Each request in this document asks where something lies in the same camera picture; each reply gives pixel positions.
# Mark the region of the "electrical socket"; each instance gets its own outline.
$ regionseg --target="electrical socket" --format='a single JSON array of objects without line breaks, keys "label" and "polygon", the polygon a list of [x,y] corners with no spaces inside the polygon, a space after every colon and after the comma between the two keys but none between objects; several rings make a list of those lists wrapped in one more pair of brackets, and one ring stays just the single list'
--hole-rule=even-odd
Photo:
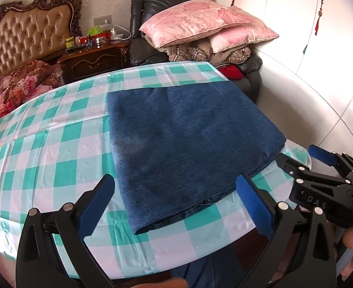
[{"label": "electrical socket", "polygon": [[94,18],[94,26],[104,25],[105,19],[107,19],[107,24],[111,24],[111,15],[106,15]]}]

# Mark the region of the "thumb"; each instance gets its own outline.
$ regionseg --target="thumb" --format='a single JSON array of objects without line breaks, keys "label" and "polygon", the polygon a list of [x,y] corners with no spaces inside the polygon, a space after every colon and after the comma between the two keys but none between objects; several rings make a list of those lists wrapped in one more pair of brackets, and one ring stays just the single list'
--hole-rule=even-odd
[{"label": "thumb", "polygon": [[141,284],[132,288],[188,288],[188,284],[182,278],[172,278],[163,283]]}]

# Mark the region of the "headboard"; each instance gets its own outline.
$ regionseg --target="headboard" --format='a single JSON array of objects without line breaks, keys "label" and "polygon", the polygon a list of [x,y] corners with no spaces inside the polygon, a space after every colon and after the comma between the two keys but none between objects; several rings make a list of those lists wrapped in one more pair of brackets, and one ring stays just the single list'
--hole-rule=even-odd
[{"label": "headboard", "polygon": [[66,38],[80,36],[82,0],[34,0],[0,5],[0,76],[32,59],[66,48]]}]

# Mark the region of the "table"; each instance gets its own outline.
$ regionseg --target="table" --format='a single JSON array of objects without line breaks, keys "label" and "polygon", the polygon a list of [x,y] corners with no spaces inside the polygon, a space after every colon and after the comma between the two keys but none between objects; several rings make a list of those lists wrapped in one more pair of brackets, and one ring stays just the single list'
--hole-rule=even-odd
[{"label": "table", "polygon": [[66,84],[129,67],[129,41],[107,40],[66,52],[58,59]]},{"label": "table", "polygon": [[[207,62],[169,62],[115,71],[49,91],[0,119],[0,252],[15,259],[28,211],[57,211],[91,190],[106,173],[111,155],[108,92],[228,81]],[[301,146],[283,152],[310,166]],[[293,179],[272,162],[252,180],[275,200],[288,200]],[[168,270],[204,257],[254,228],[236,192],[172,225],[134,235],[116,192],[92,236],[90,252],[106,274],[134,277]],[[69,275],[76,272],[54,237]]]}]

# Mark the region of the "person's leg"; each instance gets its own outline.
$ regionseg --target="person's leg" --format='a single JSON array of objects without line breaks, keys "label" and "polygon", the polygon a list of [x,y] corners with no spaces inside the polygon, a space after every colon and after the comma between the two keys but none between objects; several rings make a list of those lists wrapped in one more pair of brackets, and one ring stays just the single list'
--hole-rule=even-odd
[{"label": "person's leg", "polygon": [[228,245],[209,256],[171,270],[173,277],[182,277],[189,288],[235,288],[245,272]]}]

